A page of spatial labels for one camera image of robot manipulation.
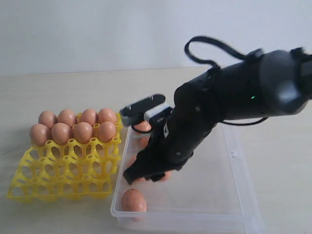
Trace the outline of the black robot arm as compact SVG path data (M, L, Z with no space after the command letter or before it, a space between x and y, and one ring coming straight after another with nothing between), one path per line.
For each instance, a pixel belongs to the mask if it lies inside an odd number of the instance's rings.
M147 121L152 134L123 176L129 184L161 180L180 170L217 124L295 115L311 98L312 57L302 48L257 50L240 63L210 69L176 89L174 107L155 94L121 109L124 126Z

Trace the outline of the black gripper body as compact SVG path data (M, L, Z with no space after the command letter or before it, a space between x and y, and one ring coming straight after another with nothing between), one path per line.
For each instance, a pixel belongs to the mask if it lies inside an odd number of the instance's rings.
M150 119L152 136L138 156L163 157L170 161L171 170L178 171L218 122L215 106L178 104Z

